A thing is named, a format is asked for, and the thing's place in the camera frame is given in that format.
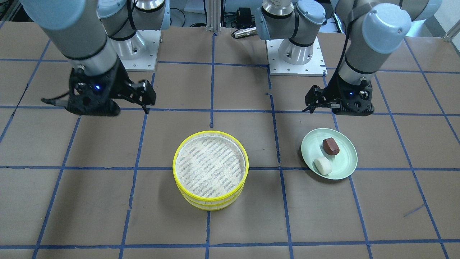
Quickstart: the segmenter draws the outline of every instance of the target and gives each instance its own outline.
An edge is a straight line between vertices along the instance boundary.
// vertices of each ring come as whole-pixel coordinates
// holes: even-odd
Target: white mounting plate
[[[313,43],[313,56],[305,65],[293,65],[282,60],[278,54],[278,48],[281,42],[283,42],[283,39],[266,41],[271,75],[322,77],[324,73],[326,73],[326,75],[328,74],[324,58],[322,57],[321,47],[319,46],[318,37]]]
[[[147,51],[137,59],[122,59],[121,62],[127,71],[155,72],[160,46],[160,30],[140,30],[139,33],[145,39]]]

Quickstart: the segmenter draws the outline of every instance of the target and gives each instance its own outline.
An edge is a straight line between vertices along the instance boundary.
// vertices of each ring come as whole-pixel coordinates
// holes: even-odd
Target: yellow basket
[[[240,195],[249,159],[236,138],[207,130],[189,136],[179,145],[172,170],[187,202],[202,210],[215,211],[227,207]]]

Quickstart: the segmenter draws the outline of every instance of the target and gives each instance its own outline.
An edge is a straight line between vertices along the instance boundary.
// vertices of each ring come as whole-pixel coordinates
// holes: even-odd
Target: white marshmallow
[[[332,164],[327,157],[316,158],[313,163],[322,175],[327,175],[332,172]]]

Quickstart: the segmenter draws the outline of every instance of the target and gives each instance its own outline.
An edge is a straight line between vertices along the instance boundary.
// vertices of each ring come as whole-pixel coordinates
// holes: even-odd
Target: light green plate
[[[339,146],[340,152],[335,156],[328,155],[322,148],[322,141],[327,138],[334,138]],[[356,169],[358,155],[351,141],[342,133],[333,129],[315,129],[310,131],[302,140],[302,157],[308,167],[317,175],[327,179],[339,180],[347,178]],[[313,164],[315,158],[325,156],[331,161],[332,172],[322,175]]]

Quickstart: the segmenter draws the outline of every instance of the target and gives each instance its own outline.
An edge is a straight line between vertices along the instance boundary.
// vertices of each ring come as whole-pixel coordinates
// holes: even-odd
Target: chocolate candy
[[[340,151],[339,146],[333,138],[328,138],[322,141],[322,148],[330,156],[337,155]]]

